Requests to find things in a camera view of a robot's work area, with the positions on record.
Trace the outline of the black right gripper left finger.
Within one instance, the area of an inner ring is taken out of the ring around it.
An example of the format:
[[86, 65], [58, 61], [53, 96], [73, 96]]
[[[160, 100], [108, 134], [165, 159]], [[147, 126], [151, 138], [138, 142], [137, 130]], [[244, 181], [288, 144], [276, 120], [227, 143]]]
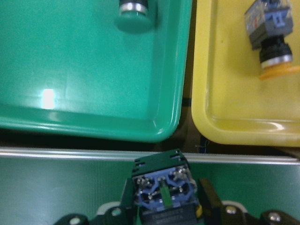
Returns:
[[134, 225], [136, 221], [136, 205], [134, 203], [135, 189], [131, 178], [127, 178], [123, 188], [119, 208], [120, 224]]

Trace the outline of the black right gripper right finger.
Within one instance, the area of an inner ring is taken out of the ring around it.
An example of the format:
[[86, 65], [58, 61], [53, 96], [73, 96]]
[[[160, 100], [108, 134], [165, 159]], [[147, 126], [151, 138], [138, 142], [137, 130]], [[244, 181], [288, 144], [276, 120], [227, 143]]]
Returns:
[[198, 199], [202, 207], [202, 219], [205, 225], [221, 224], [222, 203], [208, 179], [198, 181]]

